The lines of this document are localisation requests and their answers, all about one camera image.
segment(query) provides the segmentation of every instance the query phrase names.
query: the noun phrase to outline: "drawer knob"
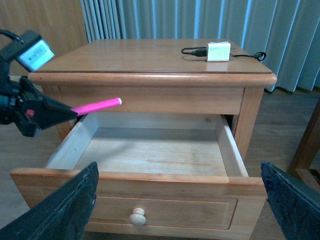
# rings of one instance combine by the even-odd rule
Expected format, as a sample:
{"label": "drawer knob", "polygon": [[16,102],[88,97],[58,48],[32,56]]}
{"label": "drawer knob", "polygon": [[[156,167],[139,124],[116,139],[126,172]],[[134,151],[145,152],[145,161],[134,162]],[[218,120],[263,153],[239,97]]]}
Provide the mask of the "drawer knob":
{"label": "drawer knob", "polygon": [[132,211],[133,214],[130,215],[129,221],[134,226],[142,226],[146,223],[145,211],[142,208],[135,208]]}

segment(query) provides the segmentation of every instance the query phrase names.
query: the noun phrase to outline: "power adapter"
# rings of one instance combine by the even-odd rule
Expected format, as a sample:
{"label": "power adapter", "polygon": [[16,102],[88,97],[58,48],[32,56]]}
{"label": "power adapter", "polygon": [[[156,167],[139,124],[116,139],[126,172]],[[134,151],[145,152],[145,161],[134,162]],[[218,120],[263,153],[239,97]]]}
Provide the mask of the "power adapter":
{"label": "power adapter", "polygon": [[230,56],[231,44],[228,41],[224,42],[209,42],[206,50],[207,62],[228,62]]}

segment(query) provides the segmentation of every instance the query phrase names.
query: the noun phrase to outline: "open drawer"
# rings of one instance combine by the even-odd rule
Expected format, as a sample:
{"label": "open drawer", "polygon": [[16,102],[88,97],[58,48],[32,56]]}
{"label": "open drawer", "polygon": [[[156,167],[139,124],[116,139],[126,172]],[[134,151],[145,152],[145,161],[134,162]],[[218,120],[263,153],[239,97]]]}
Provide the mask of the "open drawer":
{"label": "open drawer", "polygon": [[[99,182],[87,231],[245,240],[267,196],[262,179],[248,177],[224,117],[210,114],[92,113],[45,168],[11,176],[33,207],[93,161]],[[136,208],[141,226],[129,220]]]}

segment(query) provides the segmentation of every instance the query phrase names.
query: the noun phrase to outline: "pink stick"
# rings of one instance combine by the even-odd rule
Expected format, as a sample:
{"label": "pink stick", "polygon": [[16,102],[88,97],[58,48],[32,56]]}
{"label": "pink stick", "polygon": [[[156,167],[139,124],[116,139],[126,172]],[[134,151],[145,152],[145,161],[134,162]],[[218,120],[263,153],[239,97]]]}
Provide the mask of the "pink stick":
{"label": "pink stick", "polygon": [[112,98],[104,101],[98,101],[91,104],[83,105],[83,106],[77,106],[74,108],[71,108],[72,111],[78,113],[78,116],[89,114],[92,112],[100,111],[103,109],[113,108],[116,106],[120,106],[122,104],[122,101],[120,98]]}

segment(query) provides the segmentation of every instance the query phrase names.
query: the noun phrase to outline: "gray curtain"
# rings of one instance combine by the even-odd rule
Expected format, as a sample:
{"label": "gray curtain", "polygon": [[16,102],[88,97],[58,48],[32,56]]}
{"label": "gray curtain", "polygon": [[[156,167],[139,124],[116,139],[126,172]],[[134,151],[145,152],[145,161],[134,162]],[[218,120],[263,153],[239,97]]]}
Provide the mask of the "gray curtain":
{"label": "gray curtain", "polygon": [[281,87],[320,87],[320,0],[81,0],[88,42],[96,39],[230,39]]}

